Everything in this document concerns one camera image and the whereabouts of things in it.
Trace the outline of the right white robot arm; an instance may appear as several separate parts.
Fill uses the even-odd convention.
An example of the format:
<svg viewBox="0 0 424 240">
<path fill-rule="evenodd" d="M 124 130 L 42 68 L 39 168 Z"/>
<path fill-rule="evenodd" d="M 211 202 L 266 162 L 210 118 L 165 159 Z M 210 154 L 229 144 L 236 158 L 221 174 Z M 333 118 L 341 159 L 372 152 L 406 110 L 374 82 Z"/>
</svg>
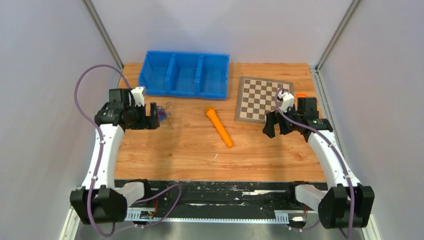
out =
<svg viewBox="0 0 424 240">
<path fill-rule="evenodd" d="M 353 174 L 343 157 L 335 138 L 334 129 L 326 118 L 321 118 L 315 97 L 295 97 L 279 93 L 274 98 L 276 110 L 265 115 L 262 132 L 276 137 L 275 126 L 281 135 L 299 132 L 315 153 L 324 172 L 327 191 L 319 190 L 306 181 L 290 183 L 285 195 L 292 209 L 306 205 L 318 213 L 326 229 L 365 228 L 368 225 L 375 193 Z"/>
</svg>

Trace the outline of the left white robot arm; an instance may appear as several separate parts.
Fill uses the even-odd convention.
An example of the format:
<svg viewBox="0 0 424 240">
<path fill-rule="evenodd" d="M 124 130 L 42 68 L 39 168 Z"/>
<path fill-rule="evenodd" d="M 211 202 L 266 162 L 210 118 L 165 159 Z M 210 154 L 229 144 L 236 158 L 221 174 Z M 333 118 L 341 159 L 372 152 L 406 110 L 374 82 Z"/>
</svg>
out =
<svg viewBox="0 0 424 240">
<path fill-rule="evenodd" d="M 128 208 L 153 201 L 146 179 L 115 186 L 118 151 L 126 130 L 155 130 L 160 126 L 156 103 L 146 112 L 145 87 L 109 90 L 109 100 L 89 122 L 95 127 L 95 143 L 88 172 L 79 189 L 70 193 L 70 204 L 84 225 L 123 222 Z"/>
</svg>

